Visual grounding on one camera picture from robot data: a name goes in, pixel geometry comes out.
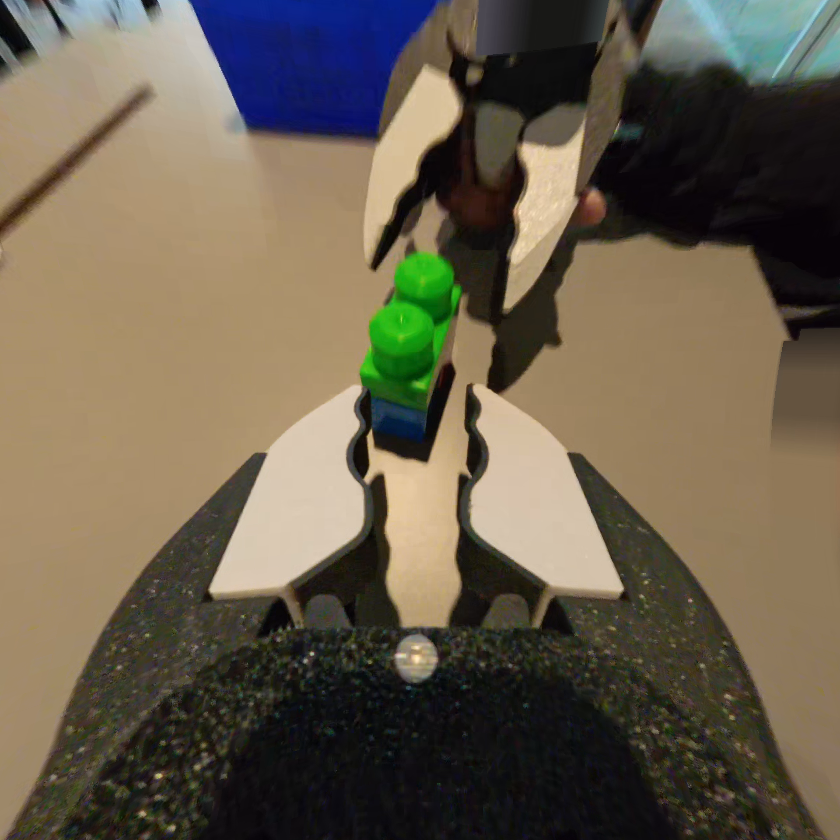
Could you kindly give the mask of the blue mega block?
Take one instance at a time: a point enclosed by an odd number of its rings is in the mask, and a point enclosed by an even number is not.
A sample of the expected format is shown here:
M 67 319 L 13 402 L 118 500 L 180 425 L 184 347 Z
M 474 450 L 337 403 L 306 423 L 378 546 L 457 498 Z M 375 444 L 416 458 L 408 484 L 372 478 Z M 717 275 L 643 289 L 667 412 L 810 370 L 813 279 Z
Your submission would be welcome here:
M 449 362 L 441 370 L 427 408 L 417 409 L 384 398 L 371 398 L 371 423 L 374 434 L 425 444 L 436 435 L 448 395 L 455 379 L 455 367 Z

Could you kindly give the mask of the green mega block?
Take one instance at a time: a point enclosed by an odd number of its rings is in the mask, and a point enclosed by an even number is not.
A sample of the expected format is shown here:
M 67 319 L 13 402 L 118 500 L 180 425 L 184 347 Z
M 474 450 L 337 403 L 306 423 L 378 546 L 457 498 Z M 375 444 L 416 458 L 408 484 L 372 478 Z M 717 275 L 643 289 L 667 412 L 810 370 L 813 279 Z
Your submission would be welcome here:
M 425 412 L 455 345 L 462 289 L 441 255 L 417 251 L 396 267 L 388 302 L 371 318 L 360 382 L 373 398 Z

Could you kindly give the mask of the person's right forearm black sleeve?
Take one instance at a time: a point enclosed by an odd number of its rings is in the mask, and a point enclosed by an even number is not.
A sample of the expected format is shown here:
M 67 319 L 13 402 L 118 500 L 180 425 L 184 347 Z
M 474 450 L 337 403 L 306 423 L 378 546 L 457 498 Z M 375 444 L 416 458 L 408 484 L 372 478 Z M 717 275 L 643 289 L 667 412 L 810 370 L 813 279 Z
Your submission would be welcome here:
M 727 65 L 630 77 L 594 185 L 603 236 L 751 248 L 793 339 L 838 329 L 839 79 L 752 83 Z

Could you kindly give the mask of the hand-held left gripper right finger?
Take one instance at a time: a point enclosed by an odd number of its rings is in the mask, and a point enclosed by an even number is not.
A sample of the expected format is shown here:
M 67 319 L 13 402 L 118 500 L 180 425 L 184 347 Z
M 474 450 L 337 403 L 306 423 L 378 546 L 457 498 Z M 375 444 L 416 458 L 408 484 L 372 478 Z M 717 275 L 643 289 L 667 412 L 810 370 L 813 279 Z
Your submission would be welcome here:
M 556 597 L 625 594 L 571 454 L 545 426 L 484 385 L 465 393 L 468 476 L 458 495 L 462 589 L 525 603 L 530 624 Z

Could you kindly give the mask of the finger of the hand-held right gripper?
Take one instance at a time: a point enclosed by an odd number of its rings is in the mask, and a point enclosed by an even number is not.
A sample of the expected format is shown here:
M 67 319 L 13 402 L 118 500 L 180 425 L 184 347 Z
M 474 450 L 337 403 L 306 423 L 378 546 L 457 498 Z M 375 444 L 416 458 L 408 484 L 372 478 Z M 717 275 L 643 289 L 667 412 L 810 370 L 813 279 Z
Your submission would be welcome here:
M 412 39 L 395 64 L 371 163 L 363 222 L 377 270 L 435 192 L 446 143 L 463 117 L 450 39 Z
M 620 123 L 623 94 L 647 36 L 646 2 L 610 2 L 593 69 L 577 101 L 526 122 L 518 145 L 523 184 L 512 212 L 501 312 L 530 293 L 570 225 L 581 194 Z

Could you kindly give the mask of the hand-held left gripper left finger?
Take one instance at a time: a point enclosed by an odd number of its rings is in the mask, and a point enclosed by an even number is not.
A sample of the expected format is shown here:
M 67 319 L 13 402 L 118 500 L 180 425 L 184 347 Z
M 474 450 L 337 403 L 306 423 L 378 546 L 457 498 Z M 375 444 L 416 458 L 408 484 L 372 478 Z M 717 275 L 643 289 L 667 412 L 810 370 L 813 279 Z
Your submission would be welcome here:
M 212 601 L 280 599 L 297 625 L 321 595 L 354 612 L 375 577 L 370 422 L 371 396 L 352 385 L 268 448 L 208 587 Z

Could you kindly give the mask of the blue plastic bin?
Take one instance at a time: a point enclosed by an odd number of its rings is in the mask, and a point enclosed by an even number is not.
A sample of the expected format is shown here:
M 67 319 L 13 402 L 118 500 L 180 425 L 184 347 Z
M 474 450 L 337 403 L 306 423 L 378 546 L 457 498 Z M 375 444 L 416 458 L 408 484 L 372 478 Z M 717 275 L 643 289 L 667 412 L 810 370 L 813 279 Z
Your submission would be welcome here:
M 249 130 L 374 138 L 396 59 L 431 1 L 194 1 Z

